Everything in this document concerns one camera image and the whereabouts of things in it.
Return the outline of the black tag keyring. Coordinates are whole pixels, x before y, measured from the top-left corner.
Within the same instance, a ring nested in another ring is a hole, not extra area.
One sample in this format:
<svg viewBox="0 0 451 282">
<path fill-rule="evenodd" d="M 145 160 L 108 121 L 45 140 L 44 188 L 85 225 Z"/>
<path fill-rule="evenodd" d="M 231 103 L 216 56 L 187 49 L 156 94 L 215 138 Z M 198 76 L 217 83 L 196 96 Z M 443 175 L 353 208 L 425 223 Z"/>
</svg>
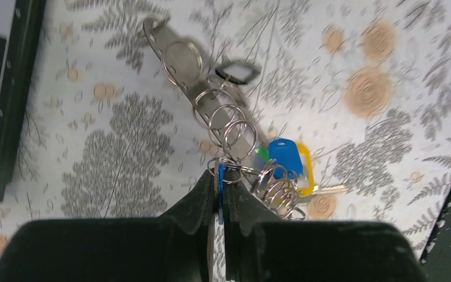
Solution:
<svg viewBox="0 0 451 282">
<path fill-rule="evenodd" d="M 247 85 L 255 80 L 261 69 L 255 65 L 247 64 L 243 61 L 229 61 L 214 68 L 215 74 L 225 85 Z"/>
</svg>

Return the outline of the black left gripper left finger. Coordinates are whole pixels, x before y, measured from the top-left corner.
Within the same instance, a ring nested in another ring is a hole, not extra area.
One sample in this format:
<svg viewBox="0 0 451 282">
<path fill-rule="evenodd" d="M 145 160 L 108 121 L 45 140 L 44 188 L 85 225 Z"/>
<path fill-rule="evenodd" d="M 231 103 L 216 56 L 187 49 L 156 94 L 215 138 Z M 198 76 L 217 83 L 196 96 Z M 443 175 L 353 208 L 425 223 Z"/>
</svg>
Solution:
<svg viewBox="0 0 451 282">
<path fill-rule="evenodd" d="M 211 281 L 214 178 L 159 217 L 24 224 L 0 257 L 0 281 Z"/>
</svg>

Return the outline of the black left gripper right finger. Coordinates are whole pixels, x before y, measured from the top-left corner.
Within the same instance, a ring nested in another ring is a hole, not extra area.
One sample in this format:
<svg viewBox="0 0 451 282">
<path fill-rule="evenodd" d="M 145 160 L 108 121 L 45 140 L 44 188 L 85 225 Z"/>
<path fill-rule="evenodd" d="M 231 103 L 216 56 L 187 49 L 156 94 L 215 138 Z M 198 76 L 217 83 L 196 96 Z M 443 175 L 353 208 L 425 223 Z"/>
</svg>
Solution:
<svg viewBox="0 0 451 282">
<path fill-rule="evenodd" d="M 229 280 L 426 280 L 388 223 L 283 220 L 241 184 L 223 186 L 223 217 Z"/>
</svg>

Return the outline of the blue tag key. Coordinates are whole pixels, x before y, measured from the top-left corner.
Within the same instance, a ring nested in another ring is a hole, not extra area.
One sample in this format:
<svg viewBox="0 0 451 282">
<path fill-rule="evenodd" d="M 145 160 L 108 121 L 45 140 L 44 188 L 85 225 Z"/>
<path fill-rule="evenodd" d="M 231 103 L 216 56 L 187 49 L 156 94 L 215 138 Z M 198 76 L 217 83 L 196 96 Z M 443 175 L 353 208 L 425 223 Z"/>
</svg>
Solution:
<svg viewBox="0 0 451 282">
<path fill-rule="evenodd" d="M 225 166 L 223 162 L 217 162 L 217 191 L 218 191 L 218 223 L 219 225 L 224 224 L 223 216 L 223 190 L 224 190 L 224 170 Z"/>
<path fill-rule="evenodd" d="M 303 164 L 297 144 L 293 140 L 284 138 L 273 140 L 268 145 L 268 154 L 287 172 L 293 171 L 298 176 L 303 175 Z"/>
</svg>

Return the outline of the green tag key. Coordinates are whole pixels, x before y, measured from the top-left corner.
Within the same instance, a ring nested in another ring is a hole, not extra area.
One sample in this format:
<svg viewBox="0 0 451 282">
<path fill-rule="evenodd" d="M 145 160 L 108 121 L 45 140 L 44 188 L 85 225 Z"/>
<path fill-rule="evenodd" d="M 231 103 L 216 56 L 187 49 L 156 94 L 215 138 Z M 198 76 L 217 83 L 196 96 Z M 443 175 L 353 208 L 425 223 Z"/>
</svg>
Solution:
<svg viewBox="0 0 451 282">
<path fill-rule="evenodd" d="M 267 163 L 270 161 L 269 152 L 266 148 L 258 147 L 254 151 L 256 152 L 258 157 L 260 157 L 263 160 L 263 162 Z"/>
</svg>

